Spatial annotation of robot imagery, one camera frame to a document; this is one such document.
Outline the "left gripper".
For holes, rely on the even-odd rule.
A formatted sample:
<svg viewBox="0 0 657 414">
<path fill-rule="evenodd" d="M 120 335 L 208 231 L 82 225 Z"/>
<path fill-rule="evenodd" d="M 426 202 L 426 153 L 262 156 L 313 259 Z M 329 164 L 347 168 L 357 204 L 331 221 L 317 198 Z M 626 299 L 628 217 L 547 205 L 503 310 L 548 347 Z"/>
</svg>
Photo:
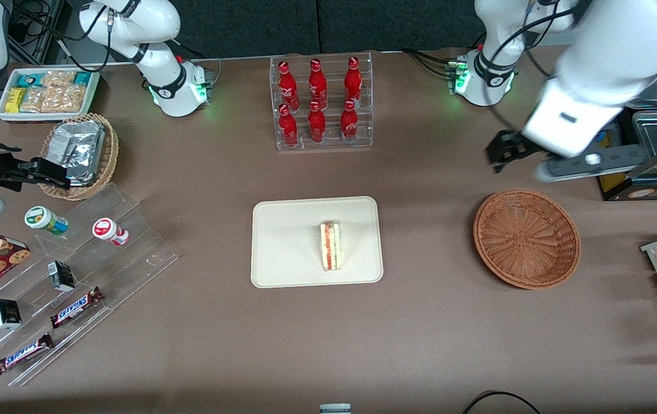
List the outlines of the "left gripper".
<svg viewBox="0 0 657 414">
<path fill-rule="evenodd" d="M 578 101 L 565 92 L 557 79 L 550 79 L 542 86 L 522 133 L 504 129 L 487 145 L 487 163 L 493 173 L 499 174 L 508 163 L 543 149 L 573 158 L 583 153 L 622 109 L 622 106 L 604 107 Z"/>
</svg>

